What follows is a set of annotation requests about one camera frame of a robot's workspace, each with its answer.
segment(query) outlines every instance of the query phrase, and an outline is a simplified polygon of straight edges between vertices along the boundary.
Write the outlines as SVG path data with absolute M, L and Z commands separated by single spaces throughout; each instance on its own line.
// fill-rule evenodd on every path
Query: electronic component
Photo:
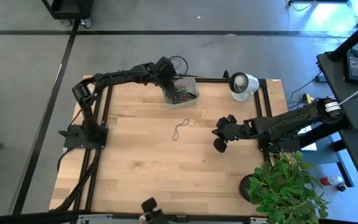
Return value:
M 345 82 L 358 85 L 358 57 L 347 52 L 343 60 Z

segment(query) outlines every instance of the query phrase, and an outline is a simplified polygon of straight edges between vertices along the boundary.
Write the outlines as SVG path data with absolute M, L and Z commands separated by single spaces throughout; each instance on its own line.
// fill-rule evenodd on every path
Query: gray floor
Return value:
M 358 8 L 358 1 L 352 1 Z M 347 31 L 354 28 L 346 4 L 319 3 L 295 12 L 285 1 L 107 1 L 95 0 L 92 30 L 295 30 Z M 66 30 L 40 1 L 0 0 L 0 30 Z M 68 36 L 0 36 L 0 215 L 9 212 L 55 80 Z M 166 55 L 189 61 L 188 73 L 221 77 L 223 71 L 258 78 L 280 78 L 285 94 L 317 73 L 316 55 L 344 39 L 277 36 L 94 35 L 77 36 L 45 137 L 24 212 L 47 211 L 62 153 L 65 129 L 75 104 L 71 87 L 84 74 L 131 68 Z M 312 83 L 294 95 L 332 95 L 327 84 Z M 345 153 L 356 187 L 344 193 L 326 188 L 329 218 L 358 221 L 358 174 Z M 334 175 L 335 164 L 319 166 L 316 176 Z

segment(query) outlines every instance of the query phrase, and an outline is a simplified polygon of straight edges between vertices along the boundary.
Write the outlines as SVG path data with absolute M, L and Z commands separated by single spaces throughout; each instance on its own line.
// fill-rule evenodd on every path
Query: green plant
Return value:
M 250 201 L 259 205 L 257 212 L 269 216 L 268 223 L 318 223 L 316 209 L 320 218 L 328 216 L 329 202 L 322 199 L 324 193 L 317 195 L 314 191 L 315 184 L 322 186 L 306 171 L 313 165 L 301 162 L 301 158 L 299 151 L 290 156 L 281 153 L 274 165 L 265 162 L 249 178 Z

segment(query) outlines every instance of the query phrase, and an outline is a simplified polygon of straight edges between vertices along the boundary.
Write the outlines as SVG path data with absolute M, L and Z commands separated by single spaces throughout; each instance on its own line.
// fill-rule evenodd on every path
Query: wooden table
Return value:
M 238 193 L 240 180 L 263 164 L 257 141 L 230 142 L 226 152 L 219 153 L 213 147 L 216 136 L 211 133 L 217 120 L 228 114 L 238 121 L 257 117 L 254 96 L 238 102 L 227 83 L 198 85 L 198 103 L 175 110 L 165 108 L 162 91 L 154 85 L 114 86 L 93 212 L 142 213 L 141 203 L 154 197 L 164 213 L 257 215 L 255 205 Z M 273 115 L 286 112 L 281 81 L 267 80 L 267 89 Z M 261 89 L 259 94 L 266 116 Z M 205 110 L 201 112 L 204 107 L 208 108 L 206 115 Z M 179 127 L 179 139 L 172 140 L 175 126 L 186 118 L 198 122 L 193 127 Z M 59 206 L 76 185 L 84 151 L 75 149 L 62 160 L 50 208 Z M 87 191 L 86 186 L 80 208 L 85 206 Z

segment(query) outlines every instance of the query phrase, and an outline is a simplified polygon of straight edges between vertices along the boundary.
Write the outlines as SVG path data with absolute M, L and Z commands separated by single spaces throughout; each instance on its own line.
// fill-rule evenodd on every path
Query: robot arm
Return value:
M 97 73 L 91 78 L 80 81 L 72 89 L 82 113 L 83 123 L 80 131 L 88 142 L 105 141 L 105 128 L 98 125 L 93 116 L 92 104 L 107 86 L 114 86 L 129 82 L 142 83 L 147 85 L 153 83 L 155 86 L 165 90 L 167 97 L 172 97 L 174 92 L 173 79 L 177 75 L 175 68 L 168 58 L 162 57 L 156 64 L 150 62 L 137 65 L 130 70 L 100 74 Z M 94 91 L 88 89 L 89 84 L 94 84 Z M 59 131 L 66 138 L 68 136 L 77 137 L 78 130 Z
M 343 112 L 337 102 L 330 99 L 317 99 L 303 108 L 282 113 L 271 118 L 254 118 L 244 120 L 244 124 L 236 124 L 233 115 L 219 119 L 217 129 L 212 133 L 217 135 L 214 147 L 219 152 L 226 150 L 228 141 L 239 139 L 263 139 L 270 145 L 295 139 L 298 131 L 315 122 L 337 123 Z

